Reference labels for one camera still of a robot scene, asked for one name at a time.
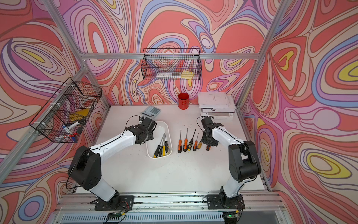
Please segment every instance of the black wire basket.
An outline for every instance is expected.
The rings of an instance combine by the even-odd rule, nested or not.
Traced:
[[[40,122],[33,122],[46,104],[32,119],[30,126],[52,142],[77,143],[101,96],[100,87],[71,79],[64,94],[58,101],[51,103],[52,108],[48,114]]]
[[[199,48],[144,48],[143,79],[200,80]]]

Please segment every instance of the red cup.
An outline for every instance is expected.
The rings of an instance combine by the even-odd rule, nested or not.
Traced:
[[[182,110],[185,110],[189,107],[189,95],[187,93],[180,93],[178,95],[179,98],[179,104],[178,107]]]

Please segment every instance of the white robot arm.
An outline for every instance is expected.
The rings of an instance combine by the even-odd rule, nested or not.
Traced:
[[[106,210],[118,207],[121,197],[103,178],[101,164],[122,149],[133,144],[143,144],[153,139],[156,122],[143,117],[141,124],[130,126],[116,137],[89,148],[82,146],[77,149],[69,167],[68,175],[89,190],[108,206]],[[222,202],[227,198],[235,198],[241,187],[261,172],[255,146],[252,142],[244,142],[235,138],[220,123],[213,123],[210,117],[202,119],[204,133],[202,142],[210,146],[217,146],[220,142],[229,148],[229,170],[231,177],[227,184],[221,188]],[[241,153],[248,156],[242,160]]]

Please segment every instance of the white plastic tray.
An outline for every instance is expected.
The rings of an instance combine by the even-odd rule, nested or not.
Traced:
[[[163,137],[164,132],[165,132],[166,140],[168,141],[169,154],[165,153],[165,156],[154,158],[153,155],[160,143],[160,140]],[[145,145],[147,147],[148,156],[152,159],[160,159],[160,158],[166,158],[166,157],[170,156],[171,152],[173,151],[173,147],[171,145],[169,128],[165,122],[157,121],[157,126],[156,126],[155,130],[153,131],[153,138],[154,138],[153,140],[145,142]]]

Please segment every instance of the colorful swirl pattern wall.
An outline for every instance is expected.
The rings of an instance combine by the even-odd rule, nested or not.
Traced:
[[[358,2],[294,0],[241,105],[295,223],[358,223]]]
[[[267,0],[58,1],[80,51],[133,53],[199,47],[203,53],[258,52],[278,2]],[[143,80],[140,60],[87,60],[108,101],[175,104],[186,92],[226,92],[237,100],[252,60],[204,60],[200,81]]]
[[[79,66],[41,0],[0,1],[0,21],[1,162]],[[100,101],[77,144],[36,139],[0,185],[1,224],[46,222],[67,193],[64,184],[75,149],[92,143],[104,113]]]

